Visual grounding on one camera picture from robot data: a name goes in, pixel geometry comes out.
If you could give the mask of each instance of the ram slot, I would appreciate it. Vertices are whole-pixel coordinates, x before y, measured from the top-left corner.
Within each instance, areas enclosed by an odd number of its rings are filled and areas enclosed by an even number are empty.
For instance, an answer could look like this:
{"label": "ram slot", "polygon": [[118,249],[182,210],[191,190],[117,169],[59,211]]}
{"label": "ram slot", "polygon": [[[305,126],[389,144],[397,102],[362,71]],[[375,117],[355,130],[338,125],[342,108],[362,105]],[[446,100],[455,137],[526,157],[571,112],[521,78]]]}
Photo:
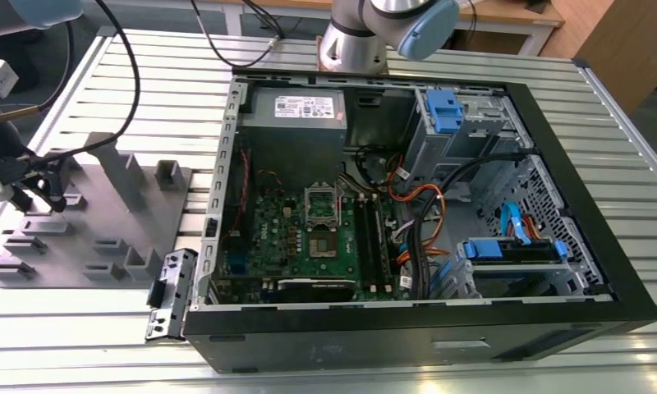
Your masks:
{"label": "ram slot", "polygon": [[374,232],[374,211],[367,209],[367,202],[354,205],[354,235],[358,244],[359,284],[363,289],[377,290],[378,244]]}

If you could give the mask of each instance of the blue plastic latch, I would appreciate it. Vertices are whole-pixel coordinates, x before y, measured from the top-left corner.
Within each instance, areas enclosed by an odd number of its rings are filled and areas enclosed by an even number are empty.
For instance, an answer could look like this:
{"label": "blue plastic latch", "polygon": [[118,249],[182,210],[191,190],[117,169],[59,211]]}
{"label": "blue plastic latch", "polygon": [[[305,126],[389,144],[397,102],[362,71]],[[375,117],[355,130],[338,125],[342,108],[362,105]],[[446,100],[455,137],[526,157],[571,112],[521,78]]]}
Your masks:
{"label": "blue plastic latch", "polygon": [[566,260],[567,259],[567,246],[562,241],[555,241],[555,250],[557,254],[559,255],[559,259]]}
{"label": "blue plastic latch", "polygon": [[467,259],[471,259],[473,257],[477,256],[477,252],[474,250],[474,245],[471,244],[471,242],[463,242],[462,247],[463,247],[463,256]]}
{"label": "blue plastic latch", "polygon": [[435,124],[438,134],[454,134],[462,125],[462,104],[450,90],[426,90],[427,113]]}
{"label": "blue plastic latch", "polygon": [[470,241],[470,243],[474,244],[477,257],[483,257],[483,258],[503,257],[503,254],[501,254],[501,247],[497,240],[473,240]]}

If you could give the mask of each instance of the metal bracket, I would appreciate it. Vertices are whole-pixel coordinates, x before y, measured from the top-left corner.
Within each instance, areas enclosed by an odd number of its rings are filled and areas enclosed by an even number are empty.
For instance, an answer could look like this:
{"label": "metal bracket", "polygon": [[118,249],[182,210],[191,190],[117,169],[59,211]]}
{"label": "metal bracket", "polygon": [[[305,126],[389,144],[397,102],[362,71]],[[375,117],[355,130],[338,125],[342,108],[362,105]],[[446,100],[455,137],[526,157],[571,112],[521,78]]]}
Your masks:
{"label": "metal bracket", "polygon": [[185,341],[182,315],[187,306],[197,252],[179,249],[165,255],[161,275],[150,285],[146,304],[153,307],[145,341]]}

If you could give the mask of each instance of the black cable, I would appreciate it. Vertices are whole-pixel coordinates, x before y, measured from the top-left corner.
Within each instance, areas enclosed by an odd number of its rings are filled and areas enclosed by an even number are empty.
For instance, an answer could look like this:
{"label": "black cable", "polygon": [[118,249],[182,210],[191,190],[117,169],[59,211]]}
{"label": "black cable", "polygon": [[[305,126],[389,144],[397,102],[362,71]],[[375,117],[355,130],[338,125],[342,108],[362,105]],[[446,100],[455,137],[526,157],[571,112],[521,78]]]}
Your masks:
{"label": "black cable", "polygon": [[471,41],[471,37],[474,36],[474,32],[477,30],[477,7],[474,7],[471,0],[467,0],[467,2],[471,7],[471,21],[469,22],[469,37],[467,43],[465,44],[465,49],[469,47],[469,42]]}
{"label": "black cable", "polygon": [[302,23],[303,21],[303,18],[298,18],[298,21],[297,23],[294,24],[294,26],[289,29],[289,32],[286,33],[286,35],[289,36],[291,33],[294,33],[294,31],[297,30],[297,27],[298,25]]}
{"label": "black cable", "polygon": [[199,29],[201,29],[201,32],[202,34],[205,35],[206,37],[206,42],[209,43],[209,46],[211,47],[211,51],[214,51],[214,54],[217,55],[217,58],[221,62],[223,62],[227,66],[230,67],[239,67],[239,68],[245,68],[245,67],[250,67],[253,66],[254,64],[257,64],[263,58],[265,56],[270,53],[270,50],[273,49],[273,46],[274,46],[274,42],[277,39],[273,39],[270,40],[270,43],[267,44],[266,46],[266,49],[265,49],[265,52],[261,53],[261,55],[251,61],[251,62],[247,62],[247,63],[242,63],[242,64],[238,64],[238,63],[234,63],[234,62],[230,62],[225,57],[223,55],[218,52],[218,49],[217,49],[217,46],[214,45],[213,41],[211,41],[211,38],[209,37],[209,34],[206,33],[206,28],[205,28],[205,24],[201,20],[201,14],[199,14],[199,9],[197,8],[197,2],[194,0],[189,0],[190,4],[193,5],[193,9],[194,9],[194,14],[197,16],[197,23],[199,24]]}
{"label": "black cable", "polygon": [[259,18],[265,20],[265,23],[267,26],[270,26],[274,30],[274,33],[279,37],[279,39],[285,38],[285,31],[282,30],[282,27],[279,26],[279,23],[274,19],[274,17],[270,15],[270,13],[258,6],[253,0],[242,0],[242,3],[249,6],[249,8],[253,10],[253,12],[257,14]]}
{"label": "black cable", "polygon": [[[481,158],[473,158],[467,162],[465,162],[459,167],[454,169],[450,175],[445,178],[445,180],[439,183],[438,188],[441,194],[445,195],[445,192],[450,189],[451,185],[462,178],[463,175],[469,173],[473,169],[478,168],[482,164],[486,164],[493,161],[519,161],[523,160],[530,154],[537,154],[533,149],[523,149],[515,153],[494,153],[489,156],[483,156]],[[407,252],[410,255],[411,266],[414,267],[414,272],[417,270],[421,271],[421,280],[417,282],[418,288],[414,291],[414,294],[418,296],[417,299],[425,300],[427,299],[427,285],[430,282],[430,271],[427,269],[427,261],[426,261],[426,251],[423,249],[423,245],[421,243],[421,224],[423,223],[423,218],[427,214],[427,209],[430,209],[431,205],[435,203],[437,195],[433,193],[426,203],[421,207],[421,211],[414,217],[414,224],[411,225],[407,233]]]}
{"label": "black cable", "polygon": [[73,73],[73,65],[75,64],[75,40],[73,38],[73,26],[69,22],[65,22],[65,30],[67,35],[67,48],[65,53],[65,69],[63,75],[61,76],[61,81],[58,82],[58,87],[53,90],[51,96],[38,105],[39,112],[43,112],[51,107],[53,103],[58,99],[58,96],[63,92],[65,86],[67,85],[67,79]]}
{"label": "black cable", "polygon": [[129,43],[129,39],[126,38],[126,34],[123,32],[123,28],[121,27],[119,21],[117,21],[117,17],[113,15],[111,10],[109,10],[107,5],[105,4],[103,0],[94,0],[97,5],[99,6],[102,12],[107,16],[109,21],[111,22],[111,25],[114,29],[117,30],[117,34],[121,37],[121,43],[123,44],[123,48],[126,50],[126,55],[129,57],[129,61],[131,62],[131,72],[133,72],[133,101],[131,101],[131,108],[129,109],[129,113],[126,115],[126,118],[123,120],[123,123],[121,125],[119,131],[117,131],[114,134],[111,134],[106,139],[101,140],[99,142],[95,142],[90,145],[82,146],[81,148],[67,150],[61,153],[55,153],[47,158],[39,158],[33,161],[31,165],[33,167],[42,166],[43,164],[47,164],[50,162],[54,162],[57,160],[61,160],[63,158],[70,158],[78,153],[82,152],[89,152],[93,149],[99,148],[101,146],[110,144],[114,142],[123,132],[126,131],[126,128],[131,124],[133,121],[133,116],[135,115],[135,111],[138,109],[138,100],[141,99],[141,75],[138,74],[138,64],[135,63],[135,57],[133,56],[133,49],[131,49],[131,44]]}

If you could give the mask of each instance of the red wire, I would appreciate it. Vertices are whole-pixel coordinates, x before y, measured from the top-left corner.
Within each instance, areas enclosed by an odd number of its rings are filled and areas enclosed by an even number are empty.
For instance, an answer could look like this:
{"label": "red wire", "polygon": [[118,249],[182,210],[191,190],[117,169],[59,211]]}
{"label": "red wire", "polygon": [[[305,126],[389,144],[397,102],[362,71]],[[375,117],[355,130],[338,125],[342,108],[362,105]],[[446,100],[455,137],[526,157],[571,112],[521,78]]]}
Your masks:
{"label": "red wire", "polygon": [[221,241],[230,236],[230,234],[233,233],[233,231],[235,231],[235,228],[238,227],[238,222],[241,221],[241,213],[242,211],[245,211],[245,200],[249,197],[249,171],[250,171],[249,157],[246,156],[243,151],[241,151],[241,156],[242,156],[242,167],[245,169],[245,173],[242,175],[241,201],[238,202],[238,210],[235,211],[235,219],[233,220],[233,226],[230,226],[229,232],[223,235]]}

